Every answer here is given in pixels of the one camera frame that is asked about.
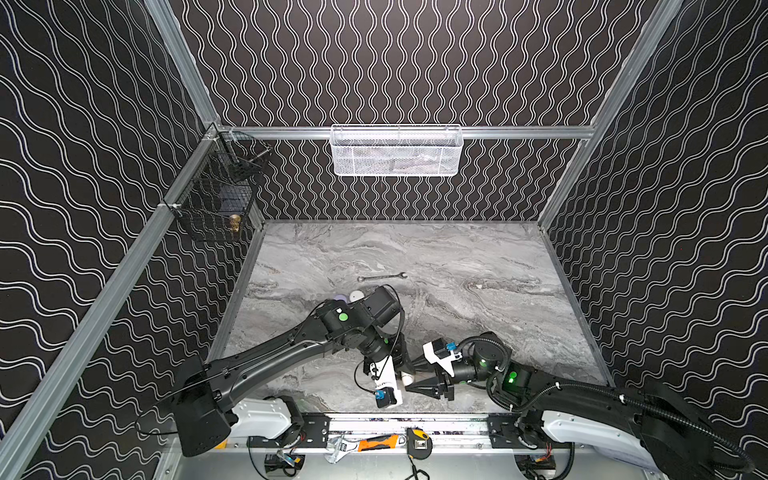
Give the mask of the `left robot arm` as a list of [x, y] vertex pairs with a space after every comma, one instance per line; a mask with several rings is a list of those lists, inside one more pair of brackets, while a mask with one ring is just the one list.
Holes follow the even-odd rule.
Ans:
[[368, 361], [393, 367], [399, 337], [381, 328], [395, 316], [405, 320], [397, 293], [380, 286], [352, 303], [327, 299], [295, 328], [247, 351], [210, 363], [186, 360], [169, 397], [182, 455], [214, 449], [244, 419], [235, 407], [252, 390], [311, 360], [356, 349]]

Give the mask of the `white earbud charging case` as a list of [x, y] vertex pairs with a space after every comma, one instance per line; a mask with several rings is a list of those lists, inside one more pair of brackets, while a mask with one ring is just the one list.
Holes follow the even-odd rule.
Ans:
[[365, 297], [365, 294], [360, 290], [352, 291], [349, 295], [349, 300], [351, 302], [357, 302], [359, 300], [362, 300]]

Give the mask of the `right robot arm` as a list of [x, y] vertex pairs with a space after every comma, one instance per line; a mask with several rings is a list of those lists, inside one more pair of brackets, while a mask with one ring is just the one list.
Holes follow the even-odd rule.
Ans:
[[669, 479], [714, 479], [755, 469], [743, 447], [717, 433], [665, 385], [632, 390], [558, 377], [514, 361], [492, 332], [458, 342], [438, 338], [416, 358], [399, 343], [395, 365], [401, 374], [425, 376], [407, 385], [409, 393], [452, 400], [460, 385], [481, 388], [500, 409], [486, 420], [495, 448], [590, 446]]

